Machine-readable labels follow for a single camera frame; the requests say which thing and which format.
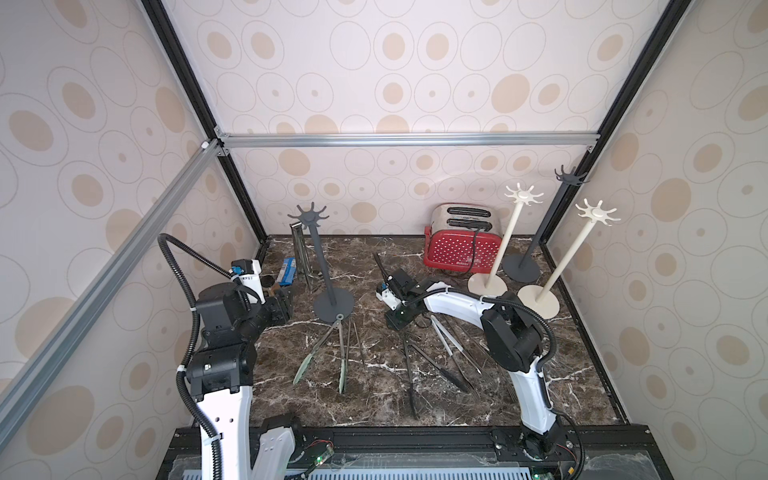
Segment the thin steel tongs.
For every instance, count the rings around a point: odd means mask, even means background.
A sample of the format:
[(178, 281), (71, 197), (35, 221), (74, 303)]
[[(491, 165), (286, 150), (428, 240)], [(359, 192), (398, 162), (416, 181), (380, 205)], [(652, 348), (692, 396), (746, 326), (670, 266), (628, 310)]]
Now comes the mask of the thin steel tongs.
[(359, 334), (359, 330), (357, 328), (356, 323), (354, 321), (352, 321), (351, 325), (352, 325), (352, 332), (354, 333), (355, 345), (356, 345), (356, 348), (357, 348), (357, 351), (358, 351), (360, 363), (364, 367), (365, 364), (366, 364), (364, 345), (362, 343), (362, 340), (361, 340), (361, 337), (360, 337), (360, 334)]

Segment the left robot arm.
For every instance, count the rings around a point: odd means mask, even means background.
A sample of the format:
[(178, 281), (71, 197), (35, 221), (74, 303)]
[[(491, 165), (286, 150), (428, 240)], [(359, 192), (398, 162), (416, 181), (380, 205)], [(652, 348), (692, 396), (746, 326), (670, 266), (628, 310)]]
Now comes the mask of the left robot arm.
[[(205, 479), (282, 479), (296, 439), (289, 422), (267, 429), (258, 448), (250, 445), (250, 408), (256, 342), (290, 317), (283, 296), (265, 293), (256, 259), (238, 259), (224, 269), (167, 233), (158, 247), (175, 275), (192, 314), (189, 344), (176, 372), (176, 386), (201, 435)], [(174, 252), (180, 250), (225, 277), (195, 294)]]

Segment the dark grey utensil rack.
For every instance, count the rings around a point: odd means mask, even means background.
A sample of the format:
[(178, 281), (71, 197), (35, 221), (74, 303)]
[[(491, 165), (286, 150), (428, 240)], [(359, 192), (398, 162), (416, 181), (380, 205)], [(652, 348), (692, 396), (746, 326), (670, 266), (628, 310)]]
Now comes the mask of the dark grey utensil rack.
[(322, 215), (326, 208), (322, 207), (317, 210), (314, 202), (311, 202), (307, 209), (303, 209), (300, 205), (297, 208), (299, 214), (289, 214), (289, 217), (299, 220), (303, 226), (308, 228), (325, 286), (325, 290), (313, 302), (314, 312), (321, 322), (333, 325), (351, 315), (354, 308), (354, 297), (348, 290), (336, 288), (331, 279), (329, 265), (318, 232), (319, 221), (328, 219), (328, 216)]

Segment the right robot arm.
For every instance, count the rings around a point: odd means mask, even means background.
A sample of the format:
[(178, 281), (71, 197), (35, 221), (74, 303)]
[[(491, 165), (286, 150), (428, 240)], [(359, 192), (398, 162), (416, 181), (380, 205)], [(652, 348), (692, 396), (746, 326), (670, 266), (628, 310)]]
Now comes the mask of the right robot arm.
[(468, 385), (440, 367), (407, 338), (406, 328), (416, 317), (444, 314), (480, 328), (488, 355), (508, 372), (521, 411), (519, 444), (529, 459), (543, 461), (558, 449), (565, 450), (567, 434), (576, 442), (580, 434), (567, 414), (556, 410), (549, 398), (541, 368), (557, 353), (557, 339), (551, 327), (518, 297), (471, 293), (433, 279), (417, 281), (404, 270), (381, 272), (383, 281), (376, 295), (389, 311), (387, 326), (400, 333), (406, 370), (411, 370), (410, 353), (415, 351), (462, 391)]

